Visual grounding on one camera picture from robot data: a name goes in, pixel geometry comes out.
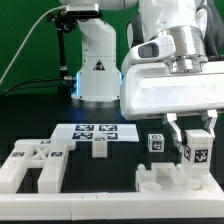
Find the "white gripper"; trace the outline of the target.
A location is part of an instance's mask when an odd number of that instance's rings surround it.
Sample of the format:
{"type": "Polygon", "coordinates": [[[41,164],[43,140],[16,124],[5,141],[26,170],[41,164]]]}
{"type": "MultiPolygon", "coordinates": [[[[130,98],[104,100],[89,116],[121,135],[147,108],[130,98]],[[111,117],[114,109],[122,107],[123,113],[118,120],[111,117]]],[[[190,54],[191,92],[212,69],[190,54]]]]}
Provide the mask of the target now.
{"type": "Polygon", "coordinates": [[[180,74],[170,74],[165,63],[134,65],[121,84],[120,108],[126,120],[163,116],[178,149],[182,135],[177,115],[203,111],[204,129],[215,137],[216,110],[224,109],[224,61],[203,63],[201,72],[180,74]]]}

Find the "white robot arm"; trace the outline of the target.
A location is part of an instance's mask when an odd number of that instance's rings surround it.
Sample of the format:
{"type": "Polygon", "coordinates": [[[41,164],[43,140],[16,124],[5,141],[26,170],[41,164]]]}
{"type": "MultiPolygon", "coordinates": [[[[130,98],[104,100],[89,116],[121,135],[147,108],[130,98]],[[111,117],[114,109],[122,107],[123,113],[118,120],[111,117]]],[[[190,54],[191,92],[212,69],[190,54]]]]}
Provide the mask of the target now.
{"type": "Polygon", "coordinates": [[[128,120],[160,117],[176,145],[189,143],[175,121],[201,115],[199,138],[214,138],[224,109],[224,22],[214,0],[60,0],[82,34],[82,67],[74,98],[120,104],[128,120]],[[138,8],[127,26],[129,51],[116,63],[116,34],[103,10],[138,8]]]}

